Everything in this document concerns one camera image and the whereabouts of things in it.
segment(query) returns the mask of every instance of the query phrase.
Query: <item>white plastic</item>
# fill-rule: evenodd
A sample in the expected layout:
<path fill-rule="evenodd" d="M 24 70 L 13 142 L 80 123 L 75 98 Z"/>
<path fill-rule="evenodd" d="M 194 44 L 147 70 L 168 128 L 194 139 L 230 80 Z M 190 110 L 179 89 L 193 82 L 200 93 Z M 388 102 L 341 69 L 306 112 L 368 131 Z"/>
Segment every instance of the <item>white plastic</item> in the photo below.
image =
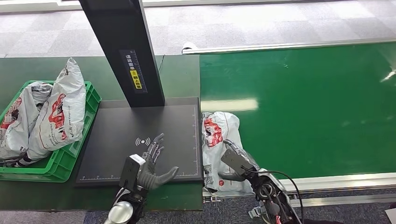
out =
<path fill-rule="evenodd" d="M 52 85 L 34 82 L 25 87 L 0 124 L 0 159 L 14 160 L 28 150 L 29 135 Z"/>
<path fill-rule="evenodd" d="M 62 69 L 50 98 L 42 106 L 37 123 L 29 137 L 28 165 L 48 156 L 82 138 L 85 115 L 86 89 L 80 68 L 73 58 L 69 58 Z"/>
<path fill-rule="evenodd" d="M 233 170 L 220 159 L 226 151 L 223 140 L 232 140 L 242 148 L 239 136 L 239 119 L 231 113 L 215 112 L 203 113 L 202 136 L 203 136 L 203 165 L 205 174 L 205 186 L 218 191 L 239 191 L 252 193 L 249 181 L 228 181 L 219 178 L 218 172 L 233 172 Z"/>

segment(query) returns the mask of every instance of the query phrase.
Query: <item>black pole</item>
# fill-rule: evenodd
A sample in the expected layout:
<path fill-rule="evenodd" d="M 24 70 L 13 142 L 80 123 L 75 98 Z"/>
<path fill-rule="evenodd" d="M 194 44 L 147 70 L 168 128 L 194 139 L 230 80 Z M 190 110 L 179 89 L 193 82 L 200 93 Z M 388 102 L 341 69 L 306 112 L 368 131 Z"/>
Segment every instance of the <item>black pole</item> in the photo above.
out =
<path fill-rule="evenodd" d="M 141 0 L 79 1 L 129 105 L 164 106 Z"/>

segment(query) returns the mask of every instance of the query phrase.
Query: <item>yellow label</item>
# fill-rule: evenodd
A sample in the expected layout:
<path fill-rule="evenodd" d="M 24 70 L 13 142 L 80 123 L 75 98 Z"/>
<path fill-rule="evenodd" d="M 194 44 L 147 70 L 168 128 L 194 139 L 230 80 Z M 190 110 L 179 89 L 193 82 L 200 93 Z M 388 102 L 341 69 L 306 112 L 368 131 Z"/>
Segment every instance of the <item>yellow label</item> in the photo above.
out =
<path fill-rule="evenodd" d="M 131 73 L 132 80 L 134 81 L 135 87 L 137 89 L 141 89 L 141 83 L 140 83 L 140 79 L 139 79 L 139 76 L 137 74 L 137 71 L 136 70 L 130 70 L 129 72 Z"/>

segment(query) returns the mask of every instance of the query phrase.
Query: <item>green plastic crate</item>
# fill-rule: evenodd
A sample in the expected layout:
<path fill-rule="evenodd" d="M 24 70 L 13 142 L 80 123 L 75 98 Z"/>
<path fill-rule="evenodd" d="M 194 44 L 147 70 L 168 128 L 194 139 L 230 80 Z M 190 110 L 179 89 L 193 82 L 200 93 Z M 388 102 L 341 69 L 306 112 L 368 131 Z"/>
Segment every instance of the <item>green plastic crate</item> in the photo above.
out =
<path fill-rule="evenodd" d="M 4 119 L 4 115 L 11 104 L 19 97 L 22 90 L 35 80 L 27 81 L 18 91 L 14 99 L 7 106 L 5 111 L 0 115 L 0 122 Z M 54 81 L 42 81 L 53 84 Z M 34 164 L 23 168 L 0 168 L 0 180 L 7 181 L 35 181 L 35 182 L 66 182 L 73 170 L 78 154 L 83 146 L 89 128 L 93 123 L 95 114 L 98 111 L 99 102 L 102 98 L 96 92 L 91 82 L 85 82 L 86 87 L 86 103 L 85 118 L 83 128 L 83 138 L 80 141 L 73 142 L 54 152 L 51 156 L 42 159 Z"/>

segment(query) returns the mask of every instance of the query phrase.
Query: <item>wireless charging symbol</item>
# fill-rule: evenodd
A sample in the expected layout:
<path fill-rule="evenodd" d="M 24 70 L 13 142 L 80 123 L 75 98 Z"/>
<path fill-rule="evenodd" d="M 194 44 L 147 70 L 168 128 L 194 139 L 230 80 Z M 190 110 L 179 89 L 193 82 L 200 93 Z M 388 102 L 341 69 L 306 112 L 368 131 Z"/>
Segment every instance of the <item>wireless charging symbol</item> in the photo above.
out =
<path fill-rule="evenodd" d="M 139 146 L 141 144 L 144 144 L 146 146 L 149 146 L 150 142 L 151 142 L 150 138 L 146 138 L 146 139 L 137 138 L 136 141 L 135 141 L 135 145 Z"/>

